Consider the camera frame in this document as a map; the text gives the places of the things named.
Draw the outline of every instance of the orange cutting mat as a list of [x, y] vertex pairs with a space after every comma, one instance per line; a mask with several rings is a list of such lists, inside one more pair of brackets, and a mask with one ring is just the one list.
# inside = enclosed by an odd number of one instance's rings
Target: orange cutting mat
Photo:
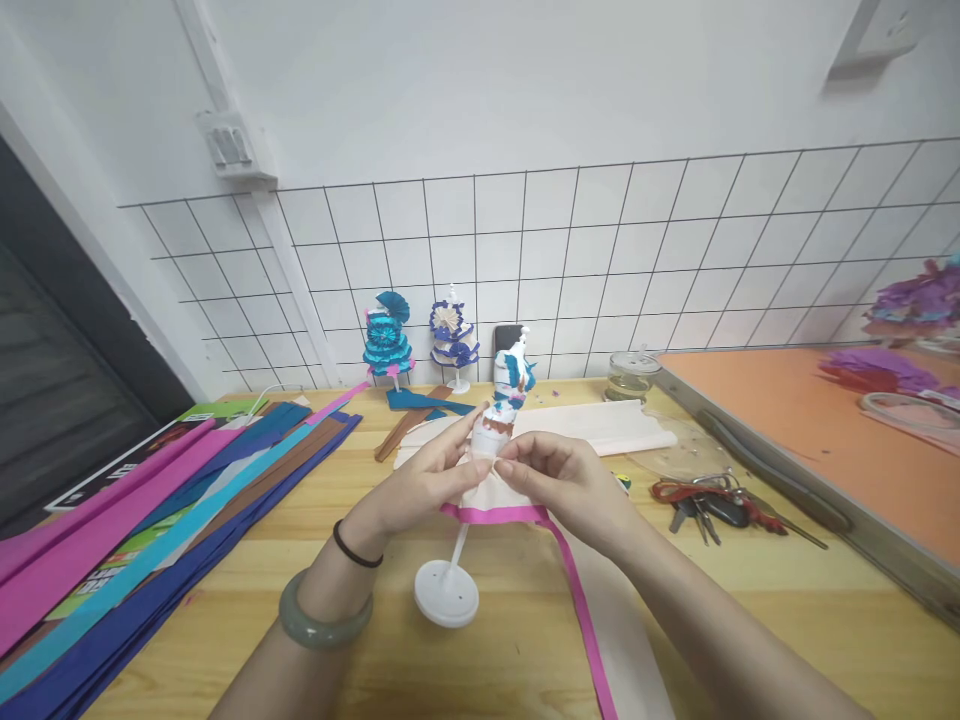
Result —
[[[960, 385], [960, 366], [898, 351]], [[663, 355], [664, 367], [928, 551], [960, 567], [960, 458], [861, 414], [824, 379], [824, 350]]]

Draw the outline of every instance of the paper fan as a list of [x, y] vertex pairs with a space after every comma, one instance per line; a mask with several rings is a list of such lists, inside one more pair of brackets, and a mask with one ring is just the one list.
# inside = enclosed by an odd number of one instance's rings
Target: paper fan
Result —
[[377, 302], [387, 309], [390, 317], [395, 317], [401, 323], [405, 323], [410, 319], [410, 305], [403, 299], [400, 293], [387, 290], [377, 295]]

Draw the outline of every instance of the car key fob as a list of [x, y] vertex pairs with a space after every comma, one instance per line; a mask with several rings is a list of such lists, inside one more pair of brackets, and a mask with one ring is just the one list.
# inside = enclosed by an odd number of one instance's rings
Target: car key fob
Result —
[[737, 505], [731, 500], [713, 493], [704, 494], [703, 505], [707, 512], [727, 525], [738, 528], [745, 528], [750, 525], [750, 512], [743, 505]]

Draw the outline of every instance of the wooden desk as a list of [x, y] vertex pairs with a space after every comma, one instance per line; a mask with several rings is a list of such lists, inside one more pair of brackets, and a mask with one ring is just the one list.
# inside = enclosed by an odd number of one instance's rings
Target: wooden desk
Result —
[[[527, 407], [597, 402], [603, 384], [544, 381]], [[315, 408], [337, 394], [306, 393]], [[480, 402], [490, 394], [489, 384], [475, 385], [465, 400]], [[659, 390], [649, 406], [690, 421]], [[398, 419], [387, 409], [384, 390], [368, 390], [346, 409], [364, 416], [357, 430], [197, 586], [86, 718], [207, 716], [276, 617], [287, 580], [310, 563], [333, 523], [391, 471], [392, 456], [382, 465], [373, 461], [373, 449]], [[673, 511], [646, 491], [655, 478], [622, 456], [605, 463], [633, 479], [637, 507], [667, 534]], [[878, 717], [955, 718], [960, 637], [843, 542], [791, 513], [786, 501], [742, 468], [737, 471], [746, 486], [830, 550], [797, 536], [722, 524], [722, 548], [705, 548], [690, 524], [678, 536], [668, 534], [671, 540]], [[455, 523], [438, 514], [391, 543], [377, 581], [377, 611], [357, 645], [337, 717], [599, 717], [566, 575], [549, 532], [527, 525], [474, 527], [462, 563], [480, 587], [476, 620], [462, 630], [444, 630], [421, 616], [413, 600], [414, 575], [425, 561], [446, 558], [455, 535]], [[710, 717], [703, 692], [649, 615], [646, 625], [677, 717]]]

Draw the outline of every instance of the green bangle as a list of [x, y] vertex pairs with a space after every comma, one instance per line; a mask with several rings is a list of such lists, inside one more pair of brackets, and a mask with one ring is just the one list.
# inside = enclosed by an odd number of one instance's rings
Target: green bangle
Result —
[[373, 615], [373, 593], [352, 618], [338, 623], [322, 623], [303, 612], [297, 602], [297, 590], [306, 573], [301, 570], [294, 575], [280, 595], [280, 624], [287, 636], [307, 650], [338, 648], [356, 639]]

